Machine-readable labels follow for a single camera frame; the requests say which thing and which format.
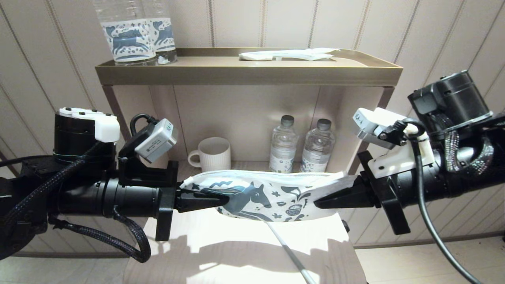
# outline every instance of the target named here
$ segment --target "floor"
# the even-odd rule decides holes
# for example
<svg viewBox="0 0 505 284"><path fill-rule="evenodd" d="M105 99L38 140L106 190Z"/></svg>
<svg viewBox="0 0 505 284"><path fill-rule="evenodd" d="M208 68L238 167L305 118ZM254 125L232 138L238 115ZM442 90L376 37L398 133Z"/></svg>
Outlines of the floor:
<svg viewBox="0 0 505 284"><path fill-rule="evenodd" d="M483 283L505 282L505 243L501 238L452 242L447 246ZM370 284L464 283L435 245L356 252ZM10 257L0 261L0 284L121 284L127 262Z"/></svg>

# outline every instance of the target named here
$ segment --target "blue horse illustration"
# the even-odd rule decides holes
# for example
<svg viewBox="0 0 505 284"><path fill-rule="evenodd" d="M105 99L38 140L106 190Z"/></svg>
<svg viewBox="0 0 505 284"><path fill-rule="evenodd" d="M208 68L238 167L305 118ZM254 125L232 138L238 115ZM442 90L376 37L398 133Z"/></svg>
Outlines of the blue horse illustration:
<svg viewBox="0 0 505 284"><path fill-rule="evenodd" d="M223 205L223 208L233 215L253 220L262 219L265 221L272 221L269 217L263 214L243 211L244 207L249 202L259 203L265 208L272 207L270 201L268 201L267 196L263 192L263 185L255 187L254 183L251 182L248 187L233 186L223 190L216 188L203 188L201 189L201 192L228 196L230 201L226 205Z"/></svg>
<svg viewBox="0 0 505 284"><path fill-rule="evenodd" d="M155 45L162 44L163 41L167 38L174 37L174 33L172 32L172 26L168 25L163 29L160 29L159 27L163 24L162 21L159 22L153 22L153 27L158 30L158 39L155 41Z"/></svg>
<svg viewBox="0 0 505 284"><path fill-rule="evenodd" d="M140 37L144 39L142 34L138 29L129 30L125 32L118 33L117 36L112 36L112 32L116 29L116 27L107 27L107 34L113 39L113 48L112 53L117 54L119 50L125 48L127 46L135 46L141 48L145 51L149 50L149 47L143 43L137 42L137 38Z"/></svg>

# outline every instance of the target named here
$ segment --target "table surface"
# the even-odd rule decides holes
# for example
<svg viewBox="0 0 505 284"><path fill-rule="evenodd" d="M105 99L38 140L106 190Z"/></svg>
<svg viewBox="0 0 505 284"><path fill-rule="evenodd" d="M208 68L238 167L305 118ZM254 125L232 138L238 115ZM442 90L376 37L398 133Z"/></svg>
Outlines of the table surface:
<svg viewBox="0 0 505 284"><path fill-rule="evenodd" d="M234 162L236 169L264 170L265 162ZM179 180L199 173L187 163ZM170 239L155 242L156 220L144 231L152 256L130 259L123 282L134 283L307 283L272 230L294 252L315 283L366 283L358 257L338 214L288 223L223 216L209 208L174 212Z"/></svg>

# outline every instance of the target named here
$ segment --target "mug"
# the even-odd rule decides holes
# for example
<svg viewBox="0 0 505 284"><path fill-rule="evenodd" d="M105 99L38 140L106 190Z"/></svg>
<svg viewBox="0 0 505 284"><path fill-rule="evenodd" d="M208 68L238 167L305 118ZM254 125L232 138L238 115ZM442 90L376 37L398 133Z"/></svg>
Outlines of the mug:
<svg viewBox="0 0 505 284"><path fill-rule="evenodd" d="M188 163L201 171L229 170L231 168L230 142L221 137L210 137L198 144L198 150L191 151ZM199 155L200 162L194 162L191 157Z"/></svg>

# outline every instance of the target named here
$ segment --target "water bottle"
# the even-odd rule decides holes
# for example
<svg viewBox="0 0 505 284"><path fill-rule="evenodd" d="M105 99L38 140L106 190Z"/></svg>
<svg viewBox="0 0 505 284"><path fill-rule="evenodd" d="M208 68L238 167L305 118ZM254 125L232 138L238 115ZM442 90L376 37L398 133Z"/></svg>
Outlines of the water bottle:
<svg viewBox="0 0 505 284"><path fill-rule="evenodd" d="M330 131L331 121L320 119L317 128L307 133L305 138L304 153L301 159L302 172L324 172L331 151L335 146L335 135Z"/></svg>
<svg viewBox="0 0 505 284"><path fill-rule="evenodd" d="M140 0L93 0L93 5L116 65L156 65Z"/></svg>
<svg viewBox="0 0 505 284"><path fill-rule="evenodd" d="M177 61L172 22L165 3L166 0L142 0L151 30L151 42L160 65Z"/></svg>
<svg viewBox="0 0 505 284"><path fill-rule="evenodd" d="M298 135L293 129L294 118L284 115L281 125L274 128L272 146L270 147L270 170L279 173L290 173L293 170L294 154Z"/></svg>

